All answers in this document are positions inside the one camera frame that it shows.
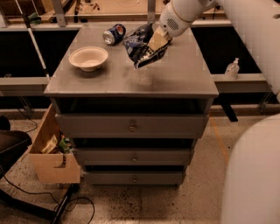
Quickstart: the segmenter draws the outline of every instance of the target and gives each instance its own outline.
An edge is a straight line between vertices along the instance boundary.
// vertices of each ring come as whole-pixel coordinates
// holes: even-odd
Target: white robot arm
[[[274,0],[217,3],[280,101],[280,4]],[[210,0],[171,0],[160,27],[177,37],[211,4]],[[221,224],[280,223],[279,132],[280,115],[275,115],[254,125],[236,143],[227,168]]]

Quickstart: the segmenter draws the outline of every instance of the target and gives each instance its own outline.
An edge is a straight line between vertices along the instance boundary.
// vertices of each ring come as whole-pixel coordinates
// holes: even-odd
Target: table
[[[131,31],[144,23],[123,24]],[[71,139],[85,181],[178,186],[218,90],[191,30],[175,38],[160,61],[135,70],[122,43],[110,46],[102,39],[113,25],[81,27],[45,96]],[[70,53],[83,46],[108,51],[100,70],[87,73],[70,65]]]

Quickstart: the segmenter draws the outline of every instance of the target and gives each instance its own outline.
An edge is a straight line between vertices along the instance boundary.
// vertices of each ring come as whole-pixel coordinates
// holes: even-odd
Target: spray bottle
[[[227,66],[227,70],[225,72],[226,78],[228,78],[230,80],[235,80],[237,78],[238,71],[239,71],[238,60],[239,60],[239,58],[235,58],[234,62],[230,63]]]

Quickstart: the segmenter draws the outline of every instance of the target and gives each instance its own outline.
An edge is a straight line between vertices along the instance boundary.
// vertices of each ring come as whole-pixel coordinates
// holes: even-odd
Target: chair
[[[0,124],[0,179],[18,161],[31,144],[32,140],[25,132],[2,129]],[[54,224],[59,223],[60,217],[63,214],[72,193],[77,192],[78,189],[78,185],[71,184],[64,197],[60,200],[56,211],[15,199],[1,189],[0,200],[4,201],[9,207],[37,215],[38,217],[47,219]]]

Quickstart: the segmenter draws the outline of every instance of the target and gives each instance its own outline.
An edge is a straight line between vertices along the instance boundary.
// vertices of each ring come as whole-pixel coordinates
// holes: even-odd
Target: cabinet top
[[[122,24],[129,32],[144,22]],[[172,41],[161,60],[136,70],[122,42],[117,45],[104,42],[102,33],[113,25],[87,23],[80,28],[47,85],[46,96],[209,98],[218,95],[191,29]],[[108,51],[101,69],[84,72],[69,63],[70,53],[84,46],[99,46]]]

